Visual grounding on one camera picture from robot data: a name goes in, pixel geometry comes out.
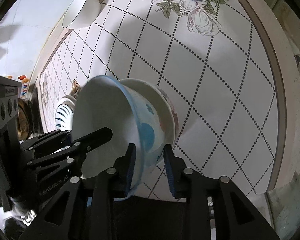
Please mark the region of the colourful wall stickers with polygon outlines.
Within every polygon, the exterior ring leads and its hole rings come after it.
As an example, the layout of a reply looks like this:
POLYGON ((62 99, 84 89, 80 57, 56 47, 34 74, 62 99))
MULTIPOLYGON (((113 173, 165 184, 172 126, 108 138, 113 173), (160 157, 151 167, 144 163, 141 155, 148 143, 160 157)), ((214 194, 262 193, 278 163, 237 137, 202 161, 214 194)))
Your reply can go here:
POLYGON ((26 75, 20 75, 16 79, 12 75, 5 76, 4 92, 5 96, 17 95, 21 99, 26 99, 29 91, 30 78, 26 75))

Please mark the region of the white bowl red flowers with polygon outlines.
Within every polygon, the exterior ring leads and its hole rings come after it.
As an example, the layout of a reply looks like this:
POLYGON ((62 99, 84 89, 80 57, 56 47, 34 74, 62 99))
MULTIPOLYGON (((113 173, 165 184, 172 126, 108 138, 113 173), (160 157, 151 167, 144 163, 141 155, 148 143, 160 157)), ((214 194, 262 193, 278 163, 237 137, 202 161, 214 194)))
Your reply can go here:
POLYGON ((160 126, 165 134, 165 144, 174 145, 179 132, 179 120, 173 103, 159 87, 139 79, 122 79, 120 83, 147 99, 158 113, 160 126))

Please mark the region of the white bowl dark rim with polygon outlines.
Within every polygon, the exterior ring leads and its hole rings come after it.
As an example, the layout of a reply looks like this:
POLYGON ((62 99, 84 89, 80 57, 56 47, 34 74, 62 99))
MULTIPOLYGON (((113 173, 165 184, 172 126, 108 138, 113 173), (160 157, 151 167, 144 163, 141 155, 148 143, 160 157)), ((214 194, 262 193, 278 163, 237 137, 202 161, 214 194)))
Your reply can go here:
POLYGON ((78 29, 91 25, 98 17, 101 5, 98 0, 73 0, 67 8, 62 27, 78 29))

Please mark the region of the diamond pattern table cloth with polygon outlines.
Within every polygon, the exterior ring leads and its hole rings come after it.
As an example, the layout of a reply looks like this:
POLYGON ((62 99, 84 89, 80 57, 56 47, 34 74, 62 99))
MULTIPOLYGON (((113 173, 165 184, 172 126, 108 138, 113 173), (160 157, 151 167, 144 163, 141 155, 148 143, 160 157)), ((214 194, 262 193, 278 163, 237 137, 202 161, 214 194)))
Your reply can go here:
POLYGON ((247 0, 105 0, 88 27, 70 31, 39 79, 54 129, 74 79, 135 78, 161 88, 179 120, 174 151, 209 177, 229 176, 249 197, 267 191, 279 124, 265 30, 247 0))

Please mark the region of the white bowl blue pattern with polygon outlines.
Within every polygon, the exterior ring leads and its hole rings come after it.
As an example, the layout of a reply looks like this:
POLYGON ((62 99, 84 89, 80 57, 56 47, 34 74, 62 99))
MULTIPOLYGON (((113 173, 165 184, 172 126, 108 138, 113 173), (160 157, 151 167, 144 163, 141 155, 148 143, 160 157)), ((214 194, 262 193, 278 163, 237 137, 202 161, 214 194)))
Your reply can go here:
POLYGON ((155 107, 141 94, 116 79, 99 75, 79 93, 72 118, 72 137, 77 140, 98 129, 112 130, 111 140, 91 150, 82 164, 84 179, 94 177, 125 155, 129 144, 136 146, 132 196, 142 180, 162 159, 165 135, 155 107))

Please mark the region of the oval floral placemat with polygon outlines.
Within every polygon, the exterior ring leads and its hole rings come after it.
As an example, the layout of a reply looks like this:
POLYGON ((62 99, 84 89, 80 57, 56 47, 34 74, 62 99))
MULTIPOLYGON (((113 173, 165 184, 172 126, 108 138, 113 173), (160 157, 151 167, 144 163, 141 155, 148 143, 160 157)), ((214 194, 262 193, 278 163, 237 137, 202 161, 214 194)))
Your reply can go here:
POLYGON ((72 82, 72 87, 71 87, 71 93, 70 94, 73 98, 76 99, 80 92, 81 92, 81 86, 79 85, 77 80, 74 79, 73 82, 72 82))

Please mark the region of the white plate blue leaves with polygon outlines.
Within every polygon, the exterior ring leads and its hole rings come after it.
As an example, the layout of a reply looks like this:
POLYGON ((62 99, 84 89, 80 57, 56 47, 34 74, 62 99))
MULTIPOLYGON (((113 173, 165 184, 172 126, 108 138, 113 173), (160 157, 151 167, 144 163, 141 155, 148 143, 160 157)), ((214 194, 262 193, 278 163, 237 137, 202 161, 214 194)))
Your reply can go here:
POLYGON ((72 119, 77 100, 71 95, 63 96, 56 105, 55 128, 61 131, 72 130, 72 119))

